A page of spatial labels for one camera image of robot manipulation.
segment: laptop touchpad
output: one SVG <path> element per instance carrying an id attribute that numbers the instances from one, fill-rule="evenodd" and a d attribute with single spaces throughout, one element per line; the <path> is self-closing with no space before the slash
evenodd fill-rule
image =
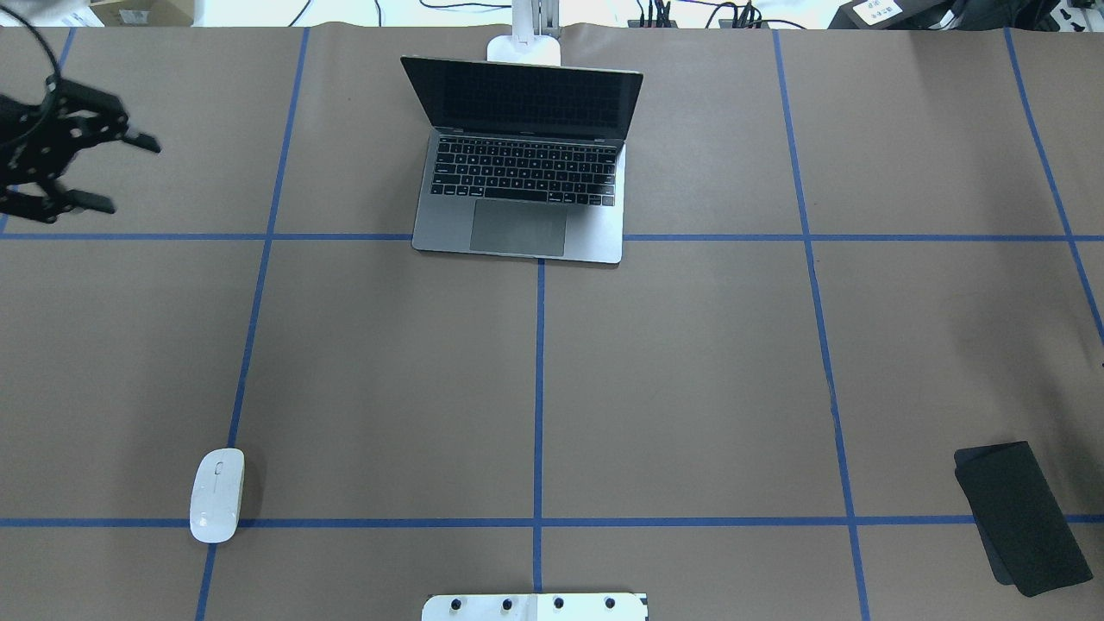
<path id="1" fill-rule="evenodd" d="M 563 256 L 567 213 L 552 204 L 476 201 L 471 250 Z"/>

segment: spacebar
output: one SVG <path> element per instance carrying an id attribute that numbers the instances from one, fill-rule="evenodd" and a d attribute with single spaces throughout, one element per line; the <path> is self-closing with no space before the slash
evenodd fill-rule
<path id="1" fill-rule="evenodd" d="M 539 200 L 546 202 L 549 193 L 540 190 L 514 190 L 513 188 L 487 188 L 484 196 L 489 199 Z"/>

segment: laptop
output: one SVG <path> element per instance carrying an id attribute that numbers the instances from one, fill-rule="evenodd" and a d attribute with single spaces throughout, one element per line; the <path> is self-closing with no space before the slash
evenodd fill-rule
<path id="1" fill-rule="evenodd" d="M 403 56 L 429 118 L 417 250 L 619 263 L 644 75 Z"/>

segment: black keyboard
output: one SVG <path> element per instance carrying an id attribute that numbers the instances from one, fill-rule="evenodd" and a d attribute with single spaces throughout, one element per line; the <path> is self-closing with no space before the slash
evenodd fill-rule
<path id="1" fill-rule="evenodd" d="M 614 204 L 617 149 L 443 136 L 434 194 Z"/>

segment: computer mouse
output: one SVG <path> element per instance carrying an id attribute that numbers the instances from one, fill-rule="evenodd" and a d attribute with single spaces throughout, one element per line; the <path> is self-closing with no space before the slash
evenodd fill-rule
<path id="1" fill-rule="evenodd" d="M 189 523 L 192 536 L 204 544 L 221 544 L 237 530 L 245 481 L 245 453 L 219 449 L 208 453 L 195 471 Z"/>

